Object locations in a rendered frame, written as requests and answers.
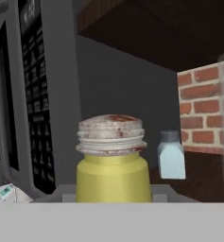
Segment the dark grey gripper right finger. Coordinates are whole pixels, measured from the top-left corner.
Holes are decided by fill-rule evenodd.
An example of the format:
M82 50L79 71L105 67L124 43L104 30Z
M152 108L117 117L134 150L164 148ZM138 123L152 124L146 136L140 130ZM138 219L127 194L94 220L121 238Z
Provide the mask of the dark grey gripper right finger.
M152 200L154 202L196 202L195 199L188 198L182 194L178 194L168 184L152 184L151 185Z

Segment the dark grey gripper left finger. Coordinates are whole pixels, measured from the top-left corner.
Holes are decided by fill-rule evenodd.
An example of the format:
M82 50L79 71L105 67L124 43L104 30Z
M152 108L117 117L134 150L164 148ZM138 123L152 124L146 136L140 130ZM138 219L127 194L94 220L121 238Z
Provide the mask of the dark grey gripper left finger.
M74 184L61 184L51 194L43 198L33 200L33 203L47 202L75 202L76 201L76 186Z

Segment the yellow condiment bottle white cap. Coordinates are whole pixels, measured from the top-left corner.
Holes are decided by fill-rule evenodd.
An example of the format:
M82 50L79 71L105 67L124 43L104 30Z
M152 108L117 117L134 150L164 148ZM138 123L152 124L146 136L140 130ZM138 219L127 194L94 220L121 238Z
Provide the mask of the yellow condiment bottle white cap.
M78 124L77 202L151 202L142 120L104 114Z

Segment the pale blue shaker grey cap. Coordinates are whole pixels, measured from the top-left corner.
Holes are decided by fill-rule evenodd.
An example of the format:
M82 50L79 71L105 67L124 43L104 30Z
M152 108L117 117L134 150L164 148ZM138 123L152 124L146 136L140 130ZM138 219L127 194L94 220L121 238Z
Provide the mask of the pale blue shaker grey cap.
M164 180L185 180L184 151L177 130L162 130L158 145L160 177Z

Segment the dark brown wooden cabinet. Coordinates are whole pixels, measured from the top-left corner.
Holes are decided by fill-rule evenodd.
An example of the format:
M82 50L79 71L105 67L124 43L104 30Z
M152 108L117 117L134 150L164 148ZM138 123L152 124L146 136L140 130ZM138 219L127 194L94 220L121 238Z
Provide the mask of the dark brown wooden cabinet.
M78 34L173 71L224 59L224 0L91 0Z

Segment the white box with teal mark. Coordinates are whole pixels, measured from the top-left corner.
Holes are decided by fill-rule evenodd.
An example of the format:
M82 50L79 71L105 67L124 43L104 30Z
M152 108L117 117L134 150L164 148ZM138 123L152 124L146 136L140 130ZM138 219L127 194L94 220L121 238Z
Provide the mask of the white box with teal mark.
M0 202L5 203L29 203L32 198L20 188L8 183L0 186Z

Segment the grey microwave oven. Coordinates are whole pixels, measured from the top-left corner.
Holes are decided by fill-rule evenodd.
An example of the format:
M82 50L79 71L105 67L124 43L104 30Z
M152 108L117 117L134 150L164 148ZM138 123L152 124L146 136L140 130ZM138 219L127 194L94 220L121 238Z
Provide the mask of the grey microwave oven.
M72 0L8 0L18 154L32 199L76 185L81 119Z

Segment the grey microwave door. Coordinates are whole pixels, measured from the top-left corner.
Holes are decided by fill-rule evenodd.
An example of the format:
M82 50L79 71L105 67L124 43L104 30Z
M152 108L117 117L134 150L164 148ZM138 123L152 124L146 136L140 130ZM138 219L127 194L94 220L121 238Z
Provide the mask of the grey microwave door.
M29 176L21 169L15 126L9 64L8 29L5 17L8 0L0 0L0 162L2 177L24 193L33 196Z

